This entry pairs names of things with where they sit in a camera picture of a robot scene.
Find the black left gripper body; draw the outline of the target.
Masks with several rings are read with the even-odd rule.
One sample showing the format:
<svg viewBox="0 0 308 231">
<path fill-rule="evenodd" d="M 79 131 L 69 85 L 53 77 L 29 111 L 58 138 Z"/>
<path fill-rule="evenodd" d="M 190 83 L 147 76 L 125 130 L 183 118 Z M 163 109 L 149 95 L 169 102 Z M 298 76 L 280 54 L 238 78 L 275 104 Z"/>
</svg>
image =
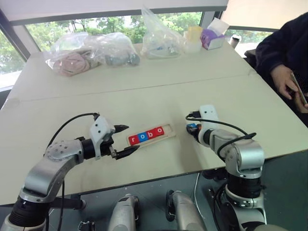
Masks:
<svg viewBox="0 0 308 231">
<path fill-rule="evenodd" d="M 110 155 L 113 159 L 117 158 L 116 150 L 113 148 L 114 140 L 110 138 L 100 144 L 101 157 Z"/>
</svg>

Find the person's right hand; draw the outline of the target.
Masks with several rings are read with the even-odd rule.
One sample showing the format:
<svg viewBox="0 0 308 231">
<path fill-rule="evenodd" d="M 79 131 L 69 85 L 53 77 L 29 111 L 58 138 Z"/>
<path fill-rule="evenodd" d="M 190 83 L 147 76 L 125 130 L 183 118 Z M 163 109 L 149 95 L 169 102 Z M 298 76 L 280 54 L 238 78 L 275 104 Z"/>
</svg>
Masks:
<svg viewBox="0 0 308 231">
<path fill-rule="evenodd" d="M 278 92 L 289 100 L 292 99 L 292 96 L 287 88 L 291 89 L 293 92 L 298 92 L 298 87 L 291 78 L 292 73 L 292 70 L 283 64 L 275 67 L 270 73 Z"/>
</svg>

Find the person's left hand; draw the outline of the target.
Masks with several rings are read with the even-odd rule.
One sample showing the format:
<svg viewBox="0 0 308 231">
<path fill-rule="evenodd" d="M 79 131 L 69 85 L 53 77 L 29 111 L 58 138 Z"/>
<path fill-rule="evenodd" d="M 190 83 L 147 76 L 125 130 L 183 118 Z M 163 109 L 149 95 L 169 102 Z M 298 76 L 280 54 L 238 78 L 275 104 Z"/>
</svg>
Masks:
<svg viewBox="0 0 308 231">
<path fill-rule="evenodd" d="M 294 92 L 293 101 L 295 103 L 295 106 L 298 112 L 303 113 L 303 114 L 308 113 L 308 105 L 302 102 L 300 94 L 298 92 Z"/>
</svg>

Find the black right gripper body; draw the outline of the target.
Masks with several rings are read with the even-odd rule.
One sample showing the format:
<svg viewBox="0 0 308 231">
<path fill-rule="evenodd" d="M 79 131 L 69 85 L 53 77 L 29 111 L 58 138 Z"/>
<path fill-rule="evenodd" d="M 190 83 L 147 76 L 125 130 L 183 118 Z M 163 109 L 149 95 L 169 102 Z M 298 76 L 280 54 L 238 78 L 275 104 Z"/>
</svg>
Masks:
<svg viewBox="0 0 308 231">
<path fill-rule="evenodd" d="M 196 131 L 195 131 L 195 135 L 194 135 L 194 138 L 196 139 L 197 142 L 200 142 L 199 141 L 199 133 L 202 129 L 202 124 L 201 123 L 196 123 Z"/>
</svg>

